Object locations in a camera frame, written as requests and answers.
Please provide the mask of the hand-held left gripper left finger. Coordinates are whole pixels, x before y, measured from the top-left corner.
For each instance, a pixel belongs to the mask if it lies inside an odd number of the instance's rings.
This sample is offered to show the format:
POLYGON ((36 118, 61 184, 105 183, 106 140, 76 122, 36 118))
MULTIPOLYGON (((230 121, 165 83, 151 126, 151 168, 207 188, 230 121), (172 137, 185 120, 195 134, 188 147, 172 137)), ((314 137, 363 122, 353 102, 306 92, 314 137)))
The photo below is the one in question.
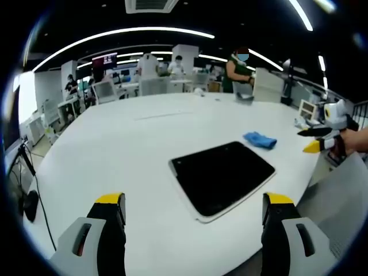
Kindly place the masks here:
POLYGON ((125 275, 125 194, 99 197, 59 237, 50 258, 59 275, 125 275))

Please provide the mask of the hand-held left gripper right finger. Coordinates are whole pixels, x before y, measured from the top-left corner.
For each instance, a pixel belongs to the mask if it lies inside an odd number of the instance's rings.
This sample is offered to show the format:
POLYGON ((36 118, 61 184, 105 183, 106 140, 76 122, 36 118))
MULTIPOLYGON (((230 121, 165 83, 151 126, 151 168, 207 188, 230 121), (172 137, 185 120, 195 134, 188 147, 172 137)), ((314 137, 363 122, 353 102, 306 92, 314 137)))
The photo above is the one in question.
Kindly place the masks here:
POLYGON ((263 194, 261 275, 327 275, 336 263, 329 238, 287 196, 263 194))

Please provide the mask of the person's right hand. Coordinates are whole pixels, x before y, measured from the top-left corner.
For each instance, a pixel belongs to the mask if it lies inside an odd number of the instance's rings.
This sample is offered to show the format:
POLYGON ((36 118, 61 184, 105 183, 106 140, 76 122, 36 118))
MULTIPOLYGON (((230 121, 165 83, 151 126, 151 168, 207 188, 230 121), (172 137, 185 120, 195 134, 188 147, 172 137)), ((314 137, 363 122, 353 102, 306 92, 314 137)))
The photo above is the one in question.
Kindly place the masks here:
POLYGON ((354 152, 367 153, 368 149, 368 128, 365 127, 359 131, 346 129, 340 133, 347 155, 354 152))

